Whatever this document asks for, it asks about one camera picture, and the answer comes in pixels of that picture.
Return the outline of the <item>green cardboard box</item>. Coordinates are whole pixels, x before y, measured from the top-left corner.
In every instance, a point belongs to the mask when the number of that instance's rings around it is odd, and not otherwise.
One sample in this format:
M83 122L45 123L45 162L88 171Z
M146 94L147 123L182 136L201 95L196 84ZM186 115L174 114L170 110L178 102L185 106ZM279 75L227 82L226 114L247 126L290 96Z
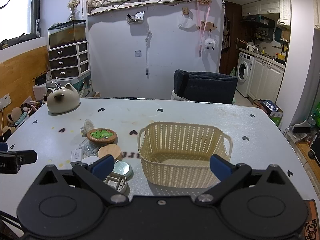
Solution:
M272 111L269 114L269 118L274 122L274 124L277 127L279 127L282 117L283 117L283 111L281 109L278 109L277 111Z

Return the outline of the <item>white washing machine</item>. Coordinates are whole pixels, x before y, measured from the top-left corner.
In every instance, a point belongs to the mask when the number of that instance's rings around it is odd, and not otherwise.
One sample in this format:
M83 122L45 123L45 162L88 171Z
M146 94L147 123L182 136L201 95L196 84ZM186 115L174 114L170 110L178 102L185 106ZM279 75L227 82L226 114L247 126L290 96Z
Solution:
M253 67L254 56L241 51L239 53L238 66L236 68L236 77L238 78L236 89L245 98L248 98Z

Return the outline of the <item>mint green round tin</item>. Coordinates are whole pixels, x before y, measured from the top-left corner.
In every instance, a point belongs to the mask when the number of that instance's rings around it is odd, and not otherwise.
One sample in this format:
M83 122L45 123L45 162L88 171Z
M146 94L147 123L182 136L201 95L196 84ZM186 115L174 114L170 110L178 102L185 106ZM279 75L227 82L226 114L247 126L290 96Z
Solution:
M117 161L114 163L113 172L124 176L127 180L130 180L133 176L132 166L125 161Z

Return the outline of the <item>white power adapter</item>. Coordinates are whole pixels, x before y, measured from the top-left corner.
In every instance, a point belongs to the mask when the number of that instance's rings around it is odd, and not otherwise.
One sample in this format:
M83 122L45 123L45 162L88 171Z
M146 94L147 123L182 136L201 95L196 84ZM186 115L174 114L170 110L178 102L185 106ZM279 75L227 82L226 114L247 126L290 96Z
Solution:
M82 149L73 150L71 152L71 163L82 162L83 153Z

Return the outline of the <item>round wooden lid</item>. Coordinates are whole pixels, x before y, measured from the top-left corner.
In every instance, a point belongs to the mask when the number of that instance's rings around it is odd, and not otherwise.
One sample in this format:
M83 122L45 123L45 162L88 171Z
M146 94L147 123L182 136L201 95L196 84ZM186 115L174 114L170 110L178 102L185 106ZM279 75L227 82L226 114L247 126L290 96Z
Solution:
M114 161L120 161L123 159L121 148L117 144L108 144L99 149L98 157L100 159L107 155L111 155L114 158Z

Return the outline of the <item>wooden carved block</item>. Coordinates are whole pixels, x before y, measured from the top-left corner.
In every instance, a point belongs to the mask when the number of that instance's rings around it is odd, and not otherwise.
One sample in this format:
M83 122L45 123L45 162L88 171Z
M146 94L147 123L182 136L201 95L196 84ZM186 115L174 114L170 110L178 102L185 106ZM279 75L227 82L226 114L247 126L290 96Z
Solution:
M305 200L305 204L308 208L308 217L301 233L301 239L319 240L319 218L316 202L314 200Z

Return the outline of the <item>cork coaster green elephant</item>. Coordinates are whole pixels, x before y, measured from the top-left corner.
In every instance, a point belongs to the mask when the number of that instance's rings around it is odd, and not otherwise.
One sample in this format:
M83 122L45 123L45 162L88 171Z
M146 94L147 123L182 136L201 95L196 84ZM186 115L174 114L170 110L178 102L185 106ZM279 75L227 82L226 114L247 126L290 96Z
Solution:
M117 140L115 131L107 128L95 128L87 132L86 137L89 141L97 144L110 144Z

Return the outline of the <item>white drawer cabinet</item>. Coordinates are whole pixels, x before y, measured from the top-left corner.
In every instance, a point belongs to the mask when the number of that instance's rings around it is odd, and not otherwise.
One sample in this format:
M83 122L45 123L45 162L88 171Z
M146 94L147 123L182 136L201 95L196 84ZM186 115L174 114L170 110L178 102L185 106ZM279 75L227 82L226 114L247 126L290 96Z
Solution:
M49 49L48 57L53 79L81 77L90 71L88 41Z

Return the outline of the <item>glass fish tank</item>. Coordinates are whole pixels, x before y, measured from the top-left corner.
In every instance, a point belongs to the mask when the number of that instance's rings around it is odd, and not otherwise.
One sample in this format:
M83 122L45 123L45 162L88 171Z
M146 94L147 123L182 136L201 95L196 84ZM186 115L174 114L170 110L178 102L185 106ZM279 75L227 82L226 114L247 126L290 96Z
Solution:
M49 48L86 41L86 21L72 20L55 24L48 29Z

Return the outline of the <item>dried flower vase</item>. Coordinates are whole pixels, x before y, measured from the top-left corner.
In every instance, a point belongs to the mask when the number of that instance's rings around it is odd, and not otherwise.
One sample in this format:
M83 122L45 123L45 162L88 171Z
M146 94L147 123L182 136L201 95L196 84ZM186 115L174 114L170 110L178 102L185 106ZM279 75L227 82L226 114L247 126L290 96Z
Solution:
M75 20L75 13L78 5L80 4L80 0L69 0L67 8L70 10L71 14L69 17L69 21Z

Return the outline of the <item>grey plastic rectangular part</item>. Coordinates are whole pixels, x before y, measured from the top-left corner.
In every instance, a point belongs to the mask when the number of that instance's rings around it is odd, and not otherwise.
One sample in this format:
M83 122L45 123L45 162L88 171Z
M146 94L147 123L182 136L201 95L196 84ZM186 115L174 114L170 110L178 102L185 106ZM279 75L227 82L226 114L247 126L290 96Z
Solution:
M111 174L107 176L104 183L119 193L124 193L127 189L127 179L123 175Z

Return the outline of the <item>white kitchen cabinets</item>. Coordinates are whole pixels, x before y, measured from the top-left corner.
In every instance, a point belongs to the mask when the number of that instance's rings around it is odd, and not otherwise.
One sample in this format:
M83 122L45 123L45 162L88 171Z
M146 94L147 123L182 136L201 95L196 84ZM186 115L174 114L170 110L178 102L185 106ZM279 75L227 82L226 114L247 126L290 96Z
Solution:
M248 91L249 97L252 100L271 100L275 103L283 76L284 68L256 57L252 69L251 85Z

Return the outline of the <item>dark blue chair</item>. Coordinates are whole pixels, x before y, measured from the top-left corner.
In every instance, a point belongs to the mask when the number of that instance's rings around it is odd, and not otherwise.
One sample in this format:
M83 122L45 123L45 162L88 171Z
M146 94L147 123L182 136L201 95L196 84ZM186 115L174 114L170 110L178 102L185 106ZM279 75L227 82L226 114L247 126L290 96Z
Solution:
M174 74L172 96L189 101L232 104L238 78L213 72L186 72Z

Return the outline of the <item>beige plastic woven basket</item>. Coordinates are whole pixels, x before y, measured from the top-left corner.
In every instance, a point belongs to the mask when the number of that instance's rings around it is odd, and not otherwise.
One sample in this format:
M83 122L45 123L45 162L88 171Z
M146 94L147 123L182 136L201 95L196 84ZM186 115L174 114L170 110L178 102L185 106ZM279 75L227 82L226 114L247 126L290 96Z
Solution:
M182 189L213 186L211 156L229 161L233 150L231 137L219 128L178 122L153 122L140 130L137 142L147 180Z

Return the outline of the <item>clear plastic case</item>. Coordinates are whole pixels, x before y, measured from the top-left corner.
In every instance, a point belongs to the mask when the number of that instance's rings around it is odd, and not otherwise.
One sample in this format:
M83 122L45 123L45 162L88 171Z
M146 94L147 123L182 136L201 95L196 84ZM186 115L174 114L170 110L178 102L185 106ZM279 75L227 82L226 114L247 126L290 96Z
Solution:
M87 157L97 155L100 148L101 146L99 144L92 142L88 139L85 139L79 145L79 149L81 149L82 153Z

